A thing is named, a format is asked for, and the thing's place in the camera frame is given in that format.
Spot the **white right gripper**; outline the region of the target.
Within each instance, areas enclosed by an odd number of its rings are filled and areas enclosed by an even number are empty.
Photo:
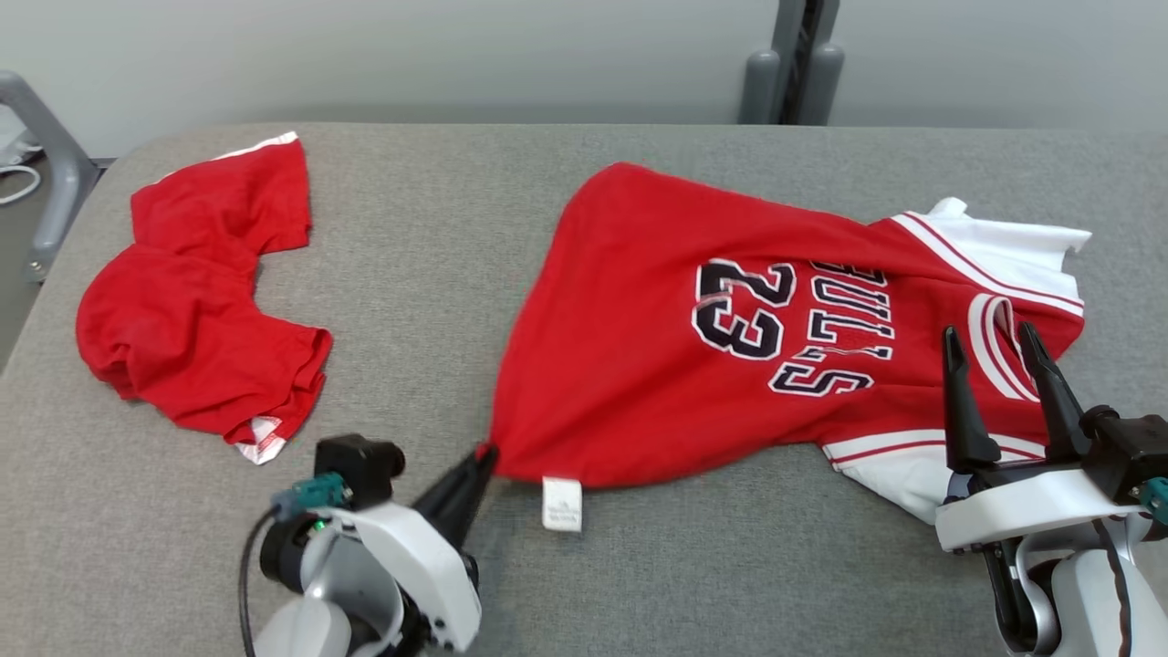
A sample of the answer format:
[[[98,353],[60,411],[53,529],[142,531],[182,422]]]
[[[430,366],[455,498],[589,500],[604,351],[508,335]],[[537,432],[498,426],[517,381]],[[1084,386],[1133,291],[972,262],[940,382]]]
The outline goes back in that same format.
[[[938,507],[940,548],[965,549],[1015,537],[1076,527],[1110,516],[1140,513],[1129,496],[1112,499],[1079,462],[1091,448],[1080,427],[1083,409],[1038,328],[1018,324],[1018,347],[1047,421],[1047,459],[996,464],[1002,452],[986,429],[969,383],[969,361],[958,328],[943,332],[948,498]]]

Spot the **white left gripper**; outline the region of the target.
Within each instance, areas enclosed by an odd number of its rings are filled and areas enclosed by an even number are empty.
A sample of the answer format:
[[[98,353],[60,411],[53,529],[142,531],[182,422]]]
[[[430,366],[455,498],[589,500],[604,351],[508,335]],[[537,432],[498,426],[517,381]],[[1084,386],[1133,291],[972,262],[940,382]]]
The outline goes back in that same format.
[[[317,535],[317,599],[338,607],[340,620],[356,618],[375,632],[359,652],[403,644],[409,601],[439,646],[471,648],[484,607],[458,549],[498,459],[495,447],[475,447],[413,500],[413,510],[392,502],[359,512],[318,509],[327,524]]]

